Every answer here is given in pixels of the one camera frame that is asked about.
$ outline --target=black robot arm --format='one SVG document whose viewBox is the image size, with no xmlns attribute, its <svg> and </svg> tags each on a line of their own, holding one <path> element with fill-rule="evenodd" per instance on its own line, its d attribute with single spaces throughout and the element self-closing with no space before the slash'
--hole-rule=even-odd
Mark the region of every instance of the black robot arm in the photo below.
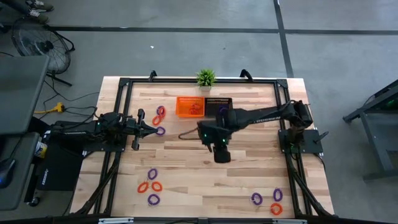
<svg viewBox="0 0 398 224">
<path fill-rule="evenodd" d="M 312 117 L 308 105 L 302 101 L 290 101 L 281 106 L 262 108 L 247 111 L 244 109 L 232 109 L 216 116 L 215 120 L 198 122 L 198 134 L 202 144 L 211 150 L 214 144 L 215 162 L 225 163 L 231 161 L 231 154 L 227 145 L 231 135 L 244 129 L 250 124 L 263 123 L 284 119 L 290 121 L 289 141 L 299 142 L 300 133 L 312 124 Z"/>
<path fill-rule="evenodd" d="M 157 132 L 156 128 L 147 125 L 144 121 L 145 112 L 138 110 L 138 120 L 121 113 L 105 113 L 98 120 L 87 123 L 57 121 L 50 128 L 51 138 L 59 141 L 80 143 L 86 151 L 113 151 L 124 150 L 125 139 L 134 135 L 132 148 L 139 149 L 138 140 Z"/>
</svg>

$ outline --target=orange ring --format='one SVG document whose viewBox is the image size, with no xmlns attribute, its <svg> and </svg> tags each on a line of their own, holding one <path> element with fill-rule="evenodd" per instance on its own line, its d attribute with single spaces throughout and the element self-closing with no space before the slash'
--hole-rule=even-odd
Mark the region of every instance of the orange ring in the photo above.
<svg viewBox="0 0 398 224">
<path fill-rule="evenodd" d="M 192 108 L 189 110 L 189 114 L 199 114 L 199 111 Z"/>
<path fill-rule="evenodd" d="M 163 190 L 163 186 L 159 181 L 155 181 L 152 183 L 152 189 L 154 189 L 156 192 L 161 192 Z"/>
<path fill-rule="evenodd" d="M 166 108 L 164 108 L 164 106 L 159 108 L 159 116 L 161 118 L 164 118 L 164 116 L 166 116 Z"/>
<path fill-rule="evenodd" d="M 141 183 L 140 185 L 138 185 L 137 192 L 138 192 L 138 193 L 144 193 L 145 191 L 148 190 L 148 187 L 149 187 L 148 181 L 144 181 L 143 183 Z"/>
<path fill-rule="evenodd" d="M 274 207 L 278 207 L 278 208 L 279 208 L 278 212 L 275 212 Z M 271 212 L 272 212 L 272 214 L 274 214 L 274 215 L 279 215 L 279 214 L 282 213 L 282 211 L 283 211 L 282 206 L 281 206 L 279 203 L 273 203 L 273 204 L 271 205 Z"/>
<path fill-rule="evenodd" d="M 161 121 L 162 121 L 162 117 L 160 115 L 157 115 L 154 117 L 154 119 L 152 119 L 152 124 L 158 125 L 158 124 L 160 124 Z"/>
</svg>

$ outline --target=black mesh basket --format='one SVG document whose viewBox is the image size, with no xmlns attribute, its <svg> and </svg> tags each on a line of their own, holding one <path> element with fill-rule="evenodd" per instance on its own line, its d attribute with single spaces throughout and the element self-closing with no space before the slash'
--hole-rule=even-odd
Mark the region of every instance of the black mesh basket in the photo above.
<svg viewBox="0 0 398 224">
<path fill-rule="evenodd" d="M 205 98 L 205 116 L 213 117 L 230 109 L 232 98 Z"/>
</svg>

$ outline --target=orange basket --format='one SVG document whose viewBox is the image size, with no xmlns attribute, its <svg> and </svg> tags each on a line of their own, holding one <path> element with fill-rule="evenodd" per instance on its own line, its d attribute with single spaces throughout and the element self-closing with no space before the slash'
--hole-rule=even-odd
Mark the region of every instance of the orange basket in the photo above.
<svg viewBox="0 0 398 224">
<path fill-rule="evenodd" d="M 205 98 L 199 96 L 178 96 L 175 114 L 181 118 L 202 118 L 205 116 Z"/>
</svg>

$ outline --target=small succulent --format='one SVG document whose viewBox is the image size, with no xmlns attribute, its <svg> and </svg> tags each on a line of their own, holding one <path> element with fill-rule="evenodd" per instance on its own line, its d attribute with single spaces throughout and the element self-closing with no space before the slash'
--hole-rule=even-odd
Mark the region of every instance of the small succulent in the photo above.
<svg viewBox="0 0 398 224">
<path fill-rule="evenodd" d="M 199 86 L 213 86 L 216 81 L 216 75 L 211 69 L 202 69 L 197 73 Z"/>
</svg>

